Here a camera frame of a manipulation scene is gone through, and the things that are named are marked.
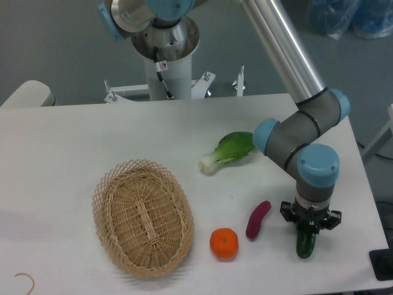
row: cucumber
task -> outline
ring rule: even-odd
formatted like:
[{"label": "cucumber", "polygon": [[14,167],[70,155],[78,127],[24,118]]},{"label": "cucumber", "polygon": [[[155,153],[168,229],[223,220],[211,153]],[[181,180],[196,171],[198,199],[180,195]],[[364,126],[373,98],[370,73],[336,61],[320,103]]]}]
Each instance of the cucumber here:
[{"label": "cucumber", "polygon": [[296,253],[300,258],[306,259],[311,256],[314,251],[316,234],[314,227],[304,225],[297,231]]}]

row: white vegetable stem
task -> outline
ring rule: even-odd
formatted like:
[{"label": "white vegetable stem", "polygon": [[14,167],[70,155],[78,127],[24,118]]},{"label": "white vegetable stem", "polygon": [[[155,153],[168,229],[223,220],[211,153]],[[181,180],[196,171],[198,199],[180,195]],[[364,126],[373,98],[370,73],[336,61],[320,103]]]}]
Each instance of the white vegetable stem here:
[{"label": "white vegetable stem", "polygon": [[211,152],[210,154],[203,155],[199,160],[199,168],[204,174],[212,173],[218,166],[232,161],[234,158],[221,160],[217,152]]}]

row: bolt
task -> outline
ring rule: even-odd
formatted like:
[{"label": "bolt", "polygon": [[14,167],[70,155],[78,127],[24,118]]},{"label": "bolt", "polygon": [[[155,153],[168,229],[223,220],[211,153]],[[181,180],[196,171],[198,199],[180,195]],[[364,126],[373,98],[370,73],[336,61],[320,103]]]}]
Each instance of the bolt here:
[{"label": "bolt", "polygon": [[112,100],[113,101],[117,101],[117,97],[114,91],[111,92],[112,93]]},{"label": "bolt", "polygon": [[[246,81],[244,81],[244,83],[243,83],[243,93],[246,91],[246,88],[247,88],[247,83],[246,83]],[[238,81],[237,80],[234,80],[233,82],[232,82],[232,90],[233,91],[238,91]]]},{"label": "bolt", "polygon": [[204,72],[204,80],[208,81],[210,77],[210,73],[209,72]]},{"label": "bolt", "polygon": [[105,89],[106,89],[106,91],[107,91],[107,92],[110,92],[110,91],[111,91],[111,88],[110,88],[110,86],[109,86],[108,80],[104,80],[104,84],[105,84]]},{"label": "bolt", "polygon": [[213,97],[213,93],[210,91],[210,89],[208,89],[208,91],[206,91],[206,94],[204,95],[205,98],[211,98]]}]

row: woven basket rim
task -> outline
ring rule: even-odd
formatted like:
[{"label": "woven basket rim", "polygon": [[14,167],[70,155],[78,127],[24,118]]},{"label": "woven basket rim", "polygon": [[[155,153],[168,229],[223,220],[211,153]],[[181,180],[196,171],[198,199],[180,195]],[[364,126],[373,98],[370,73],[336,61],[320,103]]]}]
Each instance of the woven basket rim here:
[{"label": "woven basket rim", "polygon": [[[181,239],[179,241],[179,246],[176,252],[164,265],[158,265],[156,267],[137,265],[128,257],[116,234],[112,216],[115,192],[116,189],[119,190],[120,187],[123,187],[127,181],[139,179],[136,176],[133,178],[136,172],[147,176],[145,178],[139,177],[140,179],[144,179],[143,181],[145,183],[147,182],[146,179],[149,181],[157,181],[156,178],[158,178],[160,181],[164,181],[164,184],[168,186],[168,188],[165,188],[168,191],[164,190],[165,195],[167,195],[165,198],[171,199],[171,203],[174,207],[172,211],[175,212],[170,214],[176,214],[180,220]],[[134,277],[151,278],[173,270],[185,258],[192,245],[194,231],[193,218],[187,197],[172,173],[156,162],[149,160],[131,160],[121,165],[117,165],[116,168],[106,173],[105,177],[103,177],[101,182],[97,185],[95,195],[93,196],[93,215],[96,224],[96,233],[112,262],[118,268]]]}]

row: white table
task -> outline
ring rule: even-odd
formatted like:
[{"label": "white table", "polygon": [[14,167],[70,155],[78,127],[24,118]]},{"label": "white table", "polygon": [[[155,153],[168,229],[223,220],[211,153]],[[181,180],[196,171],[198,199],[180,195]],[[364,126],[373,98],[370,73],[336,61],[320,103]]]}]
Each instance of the white table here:
[{"label": "white table", "polygon": [[[378,282],[368,252],[387,248],[354,136],[345,119],[320,140],[341,160],[330,208],[342,223],[323,230],[311,258],[296,255],[295,226],[279,213],[295,181],[260,152],[219,170],[198,159],[227,133],[253,132],[269,117],[297,109],[288,95],[158,101],[121,105],[0,110],[1,294],[312,294],[392,286]],[[171,275],[140,281],[116,269],[95,234],[92,196],[111,168],[155,160],[182,185],[195,221],[193,248]],[[254,242],[245,236],[252,210],[272,211]],[[211,232],[239,236],[233,262],[218,262]]]}]

